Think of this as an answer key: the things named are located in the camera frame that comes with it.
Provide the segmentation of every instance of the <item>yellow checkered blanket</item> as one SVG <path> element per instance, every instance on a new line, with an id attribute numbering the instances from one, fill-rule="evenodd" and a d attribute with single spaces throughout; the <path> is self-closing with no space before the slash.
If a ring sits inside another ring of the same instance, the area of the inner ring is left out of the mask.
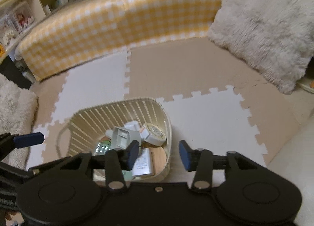
<path id="1" fill-rule="evenodd" d="M 221 0 L 77 0 L 18 46 L 42 80 L 99 56 L 167 40 L 203 37 Z"/>

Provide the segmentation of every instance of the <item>metal screw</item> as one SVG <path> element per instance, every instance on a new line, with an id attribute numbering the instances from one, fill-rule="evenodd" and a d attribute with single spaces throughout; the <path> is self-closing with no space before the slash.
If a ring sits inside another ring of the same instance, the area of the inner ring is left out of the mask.
<path id="1" fill-rule="evenodd" d="M 110 189 L 122 189 L 124 187 L 124 183 L 119 181 L 113 181 L 108 184 Z"/>
<path id="2" fill-rule="evenodd" d="M 207 189 L 210 187 L 210 183 L 206 181 L 197 181 L 195 182 L 194 187 L 197 189 Z"/>
<path id="3" fill-rule="evenodd" d="M 156 192 L 162 192 L 163 190 L 164 190 L 164 188 L 162 188 L 162 187 L 160 187 L 160 186 L 155 188 L 155 191 L 156 191 Z"/>
<path id="4" fill-rule="evenodd" d="M 33 173 L 33 175 L 39 174 L 39 173 L 40 173 L 40 170 L 39 170 L 38 168 L 33 169 L 32 173 Z"/>

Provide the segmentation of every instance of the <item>white plastic part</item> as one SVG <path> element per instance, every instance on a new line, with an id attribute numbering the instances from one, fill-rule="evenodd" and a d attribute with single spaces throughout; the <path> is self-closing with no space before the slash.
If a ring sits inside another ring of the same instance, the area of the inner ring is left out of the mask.
<path id="1" fill-rule="evenodd" d="M 133 131 L 123 127 L 115 127 L 111 138 L 111 149 L 116 147 L 126 149 L 133 140 L 137 140 L 139 146 L 142 145 L 141 136 L 138 131 Z"/>
<path id="2" fill-rule="evenodd" d="M 113 136 L 113 130 L 112 129 L 108 129 L 106 130 L 106 136 L 110 139 L 112 139 Z"/>
<path id="3" fill-rule="evenodd" d="M 141 126 L 139 125 L 139 122 L 134 120 L 134 121 L 129 121 L 125 123 L 124 127 L 126 129 L 134 130 L 134 131 L 140 131 Z"/>

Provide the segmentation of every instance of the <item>fluffy white cushion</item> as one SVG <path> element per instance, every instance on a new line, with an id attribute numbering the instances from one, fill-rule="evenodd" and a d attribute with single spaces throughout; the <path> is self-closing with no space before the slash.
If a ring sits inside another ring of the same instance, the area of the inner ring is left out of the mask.
<path id="1" fill-rule="evenodd" d="M 0 74 L 0 134 L 30 133 L 37 106 L 37 96 L 34 92 L 20 89 Z M 3 162 L 24 169 L 28 151 L 28 147 L 14 149 Z"/>
<path id="2" fill-rule="evenodd" d="M 314 0 L 222 0 L 208 37 L 290 93 L 314 54 Z"/>

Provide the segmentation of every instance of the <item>clear plastic box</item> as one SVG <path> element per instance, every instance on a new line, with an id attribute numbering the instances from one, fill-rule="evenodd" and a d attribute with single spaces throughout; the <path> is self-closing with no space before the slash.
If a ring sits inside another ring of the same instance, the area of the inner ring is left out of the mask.
<path id="1" fill-rule="evenodd" d="M 19 30 L 13 24 L 9 15 L 4 15 L 0 18 L 0 39 L 1 44 L 8 50 L 18 38 Z"/>
<path id="2" fill-rule="evenodd" d="M 11 11 L 7 15 L 8 15 L 8 18 L 10 19 L 10 21 L 12 22 L 15 30 L 18 32 L 18 34 L 21 34 L 22 30 L 19 27 L 19 24 L 18 24 L 18 22 L 17 22 L 17 20 L 16 20 L 16 18 L 14 16 L 14 13 Z"/>
<path id="3" fill-rule="evenodd" d="M 16 25 L 19 27 L 22 33 L 27 32 L 36 24 L 36 20 L 33 13 L 26 1 L 20 3 L 12 10 L 16 19 Z"/>

